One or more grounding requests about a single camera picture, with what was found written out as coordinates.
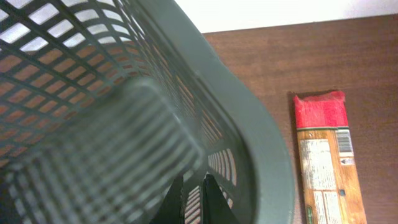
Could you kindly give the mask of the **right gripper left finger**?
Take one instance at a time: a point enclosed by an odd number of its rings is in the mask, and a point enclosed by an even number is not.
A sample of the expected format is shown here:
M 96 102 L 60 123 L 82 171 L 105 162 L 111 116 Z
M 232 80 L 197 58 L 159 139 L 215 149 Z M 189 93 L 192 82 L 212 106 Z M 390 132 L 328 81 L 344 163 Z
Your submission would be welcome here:
M 173 181 L 150 224 L 184 224 L 182 175 Z

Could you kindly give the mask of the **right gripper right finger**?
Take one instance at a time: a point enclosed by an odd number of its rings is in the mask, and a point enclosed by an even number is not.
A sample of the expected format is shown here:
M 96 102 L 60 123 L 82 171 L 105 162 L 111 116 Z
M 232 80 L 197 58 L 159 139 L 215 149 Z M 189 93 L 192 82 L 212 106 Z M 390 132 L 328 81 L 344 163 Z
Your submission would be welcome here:
M 203 179 L 203 223 L 238 224 L 215 178 L 207 174 Z

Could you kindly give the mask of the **grey plastic lattice basket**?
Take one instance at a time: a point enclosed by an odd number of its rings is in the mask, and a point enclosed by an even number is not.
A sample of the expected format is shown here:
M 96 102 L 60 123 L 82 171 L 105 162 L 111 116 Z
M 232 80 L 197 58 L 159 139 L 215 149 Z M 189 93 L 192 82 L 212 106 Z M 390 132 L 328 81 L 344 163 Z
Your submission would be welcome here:
M 183 176 L 239 223 L 291 223 L 289 152 L 174 1 L 1 2 L 1 222 L 150 223 Z

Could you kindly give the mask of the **orange pasta packet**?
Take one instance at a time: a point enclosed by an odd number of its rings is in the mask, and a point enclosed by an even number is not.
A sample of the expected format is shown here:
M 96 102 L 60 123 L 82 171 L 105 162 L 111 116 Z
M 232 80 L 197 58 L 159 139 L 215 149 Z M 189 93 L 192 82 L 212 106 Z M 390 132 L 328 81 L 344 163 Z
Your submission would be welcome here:
M 307 223 L 366 224 L 345 94 L 294 96 Z

